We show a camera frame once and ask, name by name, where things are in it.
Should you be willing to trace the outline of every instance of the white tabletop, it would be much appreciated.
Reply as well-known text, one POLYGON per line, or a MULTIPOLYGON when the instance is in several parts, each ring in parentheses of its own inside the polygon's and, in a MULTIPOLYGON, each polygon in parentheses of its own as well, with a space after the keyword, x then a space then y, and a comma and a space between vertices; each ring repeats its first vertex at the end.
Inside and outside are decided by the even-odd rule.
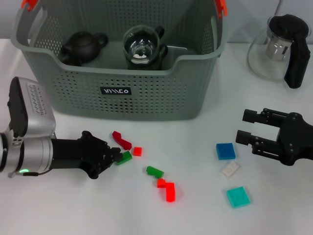
MULTIPOLYGON (((142 146, 143 156, 111 166, 97 180, 79 169, 13 179, 0 174, 0 234, 312 235, 312 161, 284 166, 235 144, 241 168, 230 179, 221 174, 227 162, 218 160, 216 143, 235 142, 238 129, 276 138, 278 128, 243 122, 245 109, 298 112, 313 124, 313 60, 302 87, 290 90, 247 69, 248 47, 226 45, 196 119, 134 122, 55 112, 59 139, 77 139, 88 130, 113 147, 117 144, 110 135, 116 130, 133 146, 142 146), (175 203, 164 201, 156 180, 144 173, 149 165, 176 183, 175 203), (232 209, 225 192, 240 186, 248 191, 251 205, 232 209)), ((0 40, 0 71, 4 131, 10 120, 6 104, 11 79, 35 77, 9 40, 0 40)))

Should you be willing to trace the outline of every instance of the black teapot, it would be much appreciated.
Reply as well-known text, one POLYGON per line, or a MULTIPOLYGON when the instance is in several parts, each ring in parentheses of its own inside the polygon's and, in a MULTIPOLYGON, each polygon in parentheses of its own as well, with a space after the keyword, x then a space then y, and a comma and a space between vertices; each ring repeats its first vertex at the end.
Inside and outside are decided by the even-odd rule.
POLYGON ((108 37, 102 33, 92 35, 88 32, 77 32, 62 46, 62 49, 64 54, 68 54, 82 63, 88 63, 99 55, 108 41, 108 37))

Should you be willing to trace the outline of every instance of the robotic arm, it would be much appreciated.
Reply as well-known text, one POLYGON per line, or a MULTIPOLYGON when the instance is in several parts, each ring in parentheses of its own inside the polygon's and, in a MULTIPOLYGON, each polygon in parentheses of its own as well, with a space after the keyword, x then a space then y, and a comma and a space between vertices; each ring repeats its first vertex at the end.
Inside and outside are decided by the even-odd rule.
POLYGON ((243 121, 279 127, 277 140, 271 141, 238 131, 236 143, 252 145, 252 153, 279 160, 284 165, 294 165, 298 159, 313 160, 313 126, 307 124, 298 113, 282 113, 263 109, 245 110, 243 121))
POLYGON ((52 108, 37 82, 15 77, 10 86, 9 127, 0 133, 0 172, 38 176, 52 169, 79 168, 91 179, 122 159, 88 131, 78 140, 58 140, 52 108))

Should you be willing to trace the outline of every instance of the glass teapot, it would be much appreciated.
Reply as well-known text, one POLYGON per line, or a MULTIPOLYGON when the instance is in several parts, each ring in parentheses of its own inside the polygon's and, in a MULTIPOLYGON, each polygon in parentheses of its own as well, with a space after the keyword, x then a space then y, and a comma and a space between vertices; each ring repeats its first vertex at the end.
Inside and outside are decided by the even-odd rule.
POLYGON ((311 28, 293 15, 274 16, 268 27, 254 40, 248 52, 248 64, 258 76, 283 81, 299 88, 310 59, 306 38, 311 28))

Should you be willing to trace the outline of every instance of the red block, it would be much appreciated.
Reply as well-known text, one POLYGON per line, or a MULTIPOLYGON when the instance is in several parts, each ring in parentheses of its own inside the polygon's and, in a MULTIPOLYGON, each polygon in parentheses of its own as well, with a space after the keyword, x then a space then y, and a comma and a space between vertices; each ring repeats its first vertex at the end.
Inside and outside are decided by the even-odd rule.
POLYGON ((174 183, 166 183, 166 201, 175 202, 175 185, 174 183))
POLYGON ((165 188, 166 186, 166 181, 163 180, 162 178, 157 180, 157 188, 165 188))
POLYGON ((115 142, 117 142, 125 150, 131 150, 132 149, 132 144, 123 140, 122 135, 120 133, 118 133, 117 131, 114 131, 112 133, 112 136, 113 136, 113 139, 115 140, 115 142))
POLYGON ((141 157, 142 148, 141 147, 134 147, 133 156, 141 157))

